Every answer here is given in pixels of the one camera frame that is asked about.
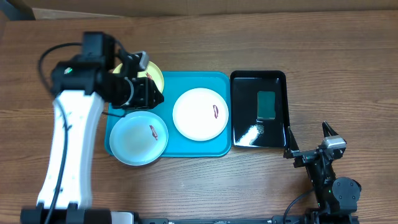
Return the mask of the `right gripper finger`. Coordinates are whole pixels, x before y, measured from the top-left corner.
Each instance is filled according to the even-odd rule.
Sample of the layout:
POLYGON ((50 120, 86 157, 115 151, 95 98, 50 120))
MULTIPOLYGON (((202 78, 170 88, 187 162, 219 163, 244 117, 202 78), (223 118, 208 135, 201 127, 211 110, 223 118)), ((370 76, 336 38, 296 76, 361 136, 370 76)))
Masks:
POLYGON ((338 135, 338 133, 326 121, 322 122, 322 129, 325 138, 338 135))
POLYGON ((290 126, 288 127, 288 131, 289 131, 289 151, 290 152, 299 152, 299 147, 297 145, 297 142, 295 140, 294 134, 293 134, 290 126))

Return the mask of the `white plate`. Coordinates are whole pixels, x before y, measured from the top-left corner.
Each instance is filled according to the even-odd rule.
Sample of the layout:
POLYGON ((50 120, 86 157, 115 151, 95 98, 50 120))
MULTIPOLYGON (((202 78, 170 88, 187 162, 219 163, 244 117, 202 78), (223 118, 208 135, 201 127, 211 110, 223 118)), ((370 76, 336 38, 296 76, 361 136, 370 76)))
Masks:
POLYGON ((217 92, 208 88, 194 88, 179 96, 172 117, 180 134, 193 141, 208 141, 225 129, 229 109, 217 92))

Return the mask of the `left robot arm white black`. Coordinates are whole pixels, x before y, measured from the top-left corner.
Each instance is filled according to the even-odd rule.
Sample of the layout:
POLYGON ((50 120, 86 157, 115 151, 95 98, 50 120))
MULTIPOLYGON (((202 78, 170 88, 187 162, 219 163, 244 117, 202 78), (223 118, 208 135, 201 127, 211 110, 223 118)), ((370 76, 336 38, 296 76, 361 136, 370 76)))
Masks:
POLYGON ((93 208, 91 168, 96 130, 106 103, 123 110, 152 109, 164 101, 153 80, 138 77, 146 52, 128 52, 104 32, 85 32, 79 54, 39 77, 53 98, 49 166, 34 208, 21 223, 137 223, 134 212, 93 208))

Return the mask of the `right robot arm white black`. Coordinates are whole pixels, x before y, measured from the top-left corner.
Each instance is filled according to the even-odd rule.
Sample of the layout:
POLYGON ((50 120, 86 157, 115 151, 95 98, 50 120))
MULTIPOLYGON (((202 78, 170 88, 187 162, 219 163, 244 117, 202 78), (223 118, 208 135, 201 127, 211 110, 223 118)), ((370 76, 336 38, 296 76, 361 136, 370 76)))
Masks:
POLYGON ((352 214, 357 211, 362 187, 348 177, 337 178, 332 167, 333 161, 343 157, 346 141, 326 121, 322 122, 322 129, 323 141, 310 151, 300 151, 292 131, 287 135, 284 158, 293 159, 295 168, 306 168, 312 188, 290 203, 282 223, 359 223, 352 214), (318 207, 306 209, 301 217, 288 216, 293 205, 310 194, 315 194, 318 207))

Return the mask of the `yellow plate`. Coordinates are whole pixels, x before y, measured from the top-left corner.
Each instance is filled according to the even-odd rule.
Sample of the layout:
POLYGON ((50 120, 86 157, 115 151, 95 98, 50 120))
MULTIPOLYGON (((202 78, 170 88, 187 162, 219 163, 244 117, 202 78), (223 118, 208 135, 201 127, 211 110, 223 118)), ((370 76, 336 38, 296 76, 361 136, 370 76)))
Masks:
MULTIPOLYGON (((115 77, 119 77, 121 70, 123 67, 123 63, 120 63, 114 70, 113 74, 115 77)), ((147 68, 143 72, 138 72, 137 73, 137 78, 148 78, 154 81, 157 89, 160 91, 160 93, 163 92, 164 89, 164 76, 160 70, 160 68, 153 62, 149 61, 147 68)), ((139 87, 136 87, 135 84, 133 84, 134 91, 139 90, 139 87)), ((113 87, 113 94, 121 92, 116 87, 113 87)))

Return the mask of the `green yellow sponge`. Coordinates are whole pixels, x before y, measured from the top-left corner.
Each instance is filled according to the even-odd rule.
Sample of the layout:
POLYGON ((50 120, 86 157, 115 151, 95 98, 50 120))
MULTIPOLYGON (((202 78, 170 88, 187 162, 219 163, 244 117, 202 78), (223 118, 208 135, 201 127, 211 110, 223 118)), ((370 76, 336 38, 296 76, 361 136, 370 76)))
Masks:
POLYGON ((257 118, 259 120, 275 119, 275 93, 273 91, 257 93, 257 118))

